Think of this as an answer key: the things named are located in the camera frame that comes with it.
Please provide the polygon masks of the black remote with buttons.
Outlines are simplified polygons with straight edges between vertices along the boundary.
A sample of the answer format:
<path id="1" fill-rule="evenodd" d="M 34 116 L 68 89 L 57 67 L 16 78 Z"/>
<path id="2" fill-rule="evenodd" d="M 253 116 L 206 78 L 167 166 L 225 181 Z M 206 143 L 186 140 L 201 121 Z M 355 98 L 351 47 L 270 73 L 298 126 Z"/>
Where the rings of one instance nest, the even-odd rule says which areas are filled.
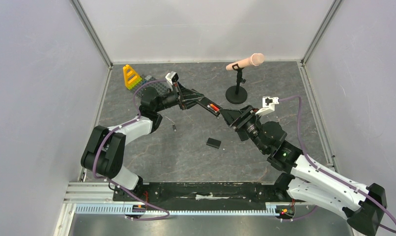
<path id="1" fill-rule="evenodd" d="M 205 110 L 207 110 L 209 113 L 211 113 L 212 115 L 214 115 L 215 117 L 218 117 L 220 115 L 220 110 L 222 109 L 221 106 L 219 106 L 218 104 L 216 104 L 215 102 L 213 102 L 212 100 L 208 99 L 207 97 L 204 97 L 203 100 L 201 101 L 203 104 L 203 108 Z M 218 112 L 215 112 L 210 106 L 209 104 L 214 104 L 216 105 L 220 110 Z"/>

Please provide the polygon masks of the black battery cover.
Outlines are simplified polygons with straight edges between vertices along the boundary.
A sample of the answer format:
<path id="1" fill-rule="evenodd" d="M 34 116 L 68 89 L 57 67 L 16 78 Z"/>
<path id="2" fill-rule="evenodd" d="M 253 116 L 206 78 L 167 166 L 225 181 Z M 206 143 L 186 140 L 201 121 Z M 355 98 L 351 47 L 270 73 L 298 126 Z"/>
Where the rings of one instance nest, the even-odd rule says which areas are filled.
<path id="1" fill-rule="evenodd" d="M 208 138 L 207 141 L 206 141 L 206 145 L 210 146 L 210 147 L 213 147 L 213 148 L 219 149 L 220 146 L 221 146 L 221 141 L 213 139 L 213 138 Z"/>

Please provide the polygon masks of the black orange AAA battery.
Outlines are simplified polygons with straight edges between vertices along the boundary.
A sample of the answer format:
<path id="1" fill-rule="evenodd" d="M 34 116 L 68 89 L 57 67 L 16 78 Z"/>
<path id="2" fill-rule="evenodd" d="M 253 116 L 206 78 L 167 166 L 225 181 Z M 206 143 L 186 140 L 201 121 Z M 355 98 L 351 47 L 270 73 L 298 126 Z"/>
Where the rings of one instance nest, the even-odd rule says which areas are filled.
<path id="1" fill-rule="evenodd" d="M 214 104 L 209 104 L 209 106 L 215 111 L 215 112 L 218 112 L 220 109 L 216 106 L 216 105 L 214 105 Z"/>

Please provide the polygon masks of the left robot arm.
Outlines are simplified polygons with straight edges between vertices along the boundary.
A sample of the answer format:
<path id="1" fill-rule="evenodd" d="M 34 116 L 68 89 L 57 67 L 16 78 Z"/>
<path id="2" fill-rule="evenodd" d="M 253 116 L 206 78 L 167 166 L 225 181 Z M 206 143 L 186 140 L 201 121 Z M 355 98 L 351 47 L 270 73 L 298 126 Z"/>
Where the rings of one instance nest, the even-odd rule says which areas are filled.
<path id="1" fill-rule="evenodd" d="M 81 158 L 81 165 L 92 171 L 95 178 L 104 177 L 125 188 L 132 201 L 143 197 L 142 178 L 123 166 L 125 147 L 139 137 L 156 131 L 163 119 L 160 111 L 179 106 L 186 110 L 204 98 L 202 93 L 187 89 L 178 82 L 160 94 L 153 82 L 140 86 L 135 94 L 141 95 L 137 115 L 122 124 L 94 127 Z"/>

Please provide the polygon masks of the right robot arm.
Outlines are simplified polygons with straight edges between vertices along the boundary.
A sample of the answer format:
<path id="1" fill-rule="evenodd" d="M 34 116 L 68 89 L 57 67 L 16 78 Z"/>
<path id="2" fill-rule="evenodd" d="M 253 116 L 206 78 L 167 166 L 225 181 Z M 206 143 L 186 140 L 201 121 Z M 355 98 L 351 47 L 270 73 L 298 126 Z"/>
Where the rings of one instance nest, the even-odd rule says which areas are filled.
<path id="1" fill-rule="evenodd" d="M 313 203 L 337 214 L 356 231 L 376 235 L 387 208 L 385 189 L 377 183 L 353 181 L 316 162 L 286 141 L 287 133 L 278 122 L 261 123 L 257 111 L 251 105 L 220 110 L 240 139 L 250 139 L 268 156 L 270 165 L 282 172 L 273 188 L 274 196 L 280 201 L 291 197 Z"/>

